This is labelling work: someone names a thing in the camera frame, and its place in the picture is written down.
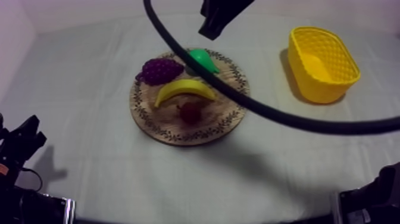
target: basket rim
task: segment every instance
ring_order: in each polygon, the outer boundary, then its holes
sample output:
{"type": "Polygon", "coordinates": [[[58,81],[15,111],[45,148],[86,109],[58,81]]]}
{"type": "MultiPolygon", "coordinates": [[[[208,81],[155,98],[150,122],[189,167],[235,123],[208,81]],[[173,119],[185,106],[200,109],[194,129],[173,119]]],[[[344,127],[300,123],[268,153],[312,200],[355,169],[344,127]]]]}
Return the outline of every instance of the basket rim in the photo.
{"type": "Polygon", "coordinates": [[[316,81],[319,81],[319,82],[322,82],[322,83],[330,84],[330,85],[349,85],[349,84],[354,84],[355,82],[357,82],[360,79],[361,72],[360,72],[356,62],[354,61],[352,55],[348,51],[346,45],[343,43],[341,38],[338,35],[336,35],[335,33],[331,32],[329,30],[322,29],[322,28],[319,28],[319,27],[314,27],[314,26],[299,26],[299,27],[293,28],[292,31],[290,31],[290,38],[293,40],[293,44],[294,44],[296,50],[299,51],[300,61],[301,61],[301,64],[302,64],[303,68],[307,71],[307,75],[309,75],[312,79],[314,79],[316,81]],[[314,32],[325,33],[325,34],[329,35],[331,38],[333,38],[339,44],[341,50],[346,55],[347,59],[350,61],[350,64],[351,64],[351,66],[353,67],[353,69],[355,71],[356,77],[354,77],[353,79],[347,80],[347,81],[338,82],[338,81],[333,81],[332,80],[332,81],[327,82],[325,80],[321,80],[321,79],[318,79],[315,76],[310,75],[310,73],[307,71],[307,68],[306,68],[306,66],[304,64],[304,61],[303,61],[303,58],[302,58],[303,57],[302,56],[302,50],[301,50],[301,47],[297,43],[296,35],[295,35],[295,32],[297,30],[306,30],[306,29],[307,30],[312,30],[314,32]]]}

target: black hose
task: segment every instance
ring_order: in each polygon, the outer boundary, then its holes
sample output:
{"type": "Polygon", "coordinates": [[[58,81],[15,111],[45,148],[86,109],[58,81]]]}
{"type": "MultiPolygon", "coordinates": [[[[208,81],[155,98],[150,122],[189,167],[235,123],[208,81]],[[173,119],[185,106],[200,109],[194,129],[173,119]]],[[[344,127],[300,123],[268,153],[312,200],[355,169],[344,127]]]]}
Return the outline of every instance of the black hose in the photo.
{"type": "Polygon", "coordinates": [[[195,61],[169,34],[164,25],[160,22],[151,5],[151,0],[143,0],[146,13],[155,29],[165,40],[175,54],[180,57],[186,65],[196,71],[200,77],[208,82],[216,90],[230,98],[239,105],[255,112],[256,114],[270,119],[274,122],[310,132],[333,134],[333,135],[371,135],[392,132],[400,129],[400,117],[391,119],[366,121],[366,122],[326,122],[321,120],[308,119],[293,114],[284,113],[272,107],[264,105],[250,97],[247,97],[229,85],[225,84],[215,75],[203,68],[195,61]]]}

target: red strawberry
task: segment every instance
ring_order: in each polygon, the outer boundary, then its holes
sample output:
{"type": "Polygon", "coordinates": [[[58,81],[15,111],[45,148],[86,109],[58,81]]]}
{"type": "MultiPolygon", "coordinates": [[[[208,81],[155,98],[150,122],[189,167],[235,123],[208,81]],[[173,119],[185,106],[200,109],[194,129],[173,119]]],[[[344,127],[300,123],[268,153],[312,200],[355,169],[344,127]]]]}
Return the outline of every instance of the red strawberry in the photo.
{"type": "Polygon", "coordinates": [[[180,109],[180,118],[189,125],[194,125],[201,120],[201,106],[193,102],[185,103],[180,109]]]}

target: plastic fruit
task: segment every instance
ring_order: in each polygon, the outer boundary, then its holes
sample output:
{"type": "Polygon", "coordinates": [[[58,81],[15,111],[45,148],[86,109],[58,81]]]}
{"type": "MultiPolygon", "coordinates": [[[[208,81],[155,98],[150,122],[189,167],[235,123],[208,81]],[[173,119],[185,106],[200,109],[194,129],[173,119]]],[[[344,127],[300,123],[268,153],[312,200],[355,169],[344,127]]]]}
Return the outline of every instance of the plastic fruit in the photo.
{"type": "Polygon", "coordinates": [[[210,55],[204,49],[194,49],[190,51],[190,56],[205,67],[211,73],[219,73],[219,69],[213,63],[210,55]]]}
{"type": "Polygon", "coordinates": [[[179,108],[180,118],[189,125],[194,125],[201,120],[201,107],[194,102],[187,102],[179,108]]]}
{"type": "Polygon", "coordinates": [[[180,79],[170,82],[160,89],[154,106],[159,107],[163,101],[178,94],[196,94],[210,100],[216,98],[213,90],[202,82],[193,79],[180,79]]]}
{"type": "Polygon", "coordinates": [[[149,86],[161,85],[174,80],[183,69],[183,65],[172,59],[151,59],[143,65],[142,72],[136,76],[136,80],[149,86]]]}

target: white wall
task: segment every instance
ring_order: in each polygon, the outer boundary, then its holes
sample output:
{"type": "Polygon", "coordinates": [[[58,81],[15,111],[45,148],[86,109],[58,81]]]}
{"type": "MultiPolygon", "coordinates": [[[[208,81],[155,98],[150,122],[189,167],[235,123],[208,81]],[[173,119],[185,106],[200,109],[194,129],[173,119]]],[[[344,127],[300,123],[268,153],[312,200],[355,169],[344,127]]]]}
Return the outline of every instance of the white wall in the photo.
{"type": "Polygon", "coordinates": [[[0,101],[36,37],[19,0],[0,1],[0,101]]]}
{"type": "MultiPolygon", "coordinates": [[[[22,0],[39,32],[145,15],[142,0],[22,0]]],[[[156,12],[198,13],[203,0],[152,0],[156,12]]],[[[255,0],[245,13],[336,20],[398,32],[400,0],[255,0]]]]}

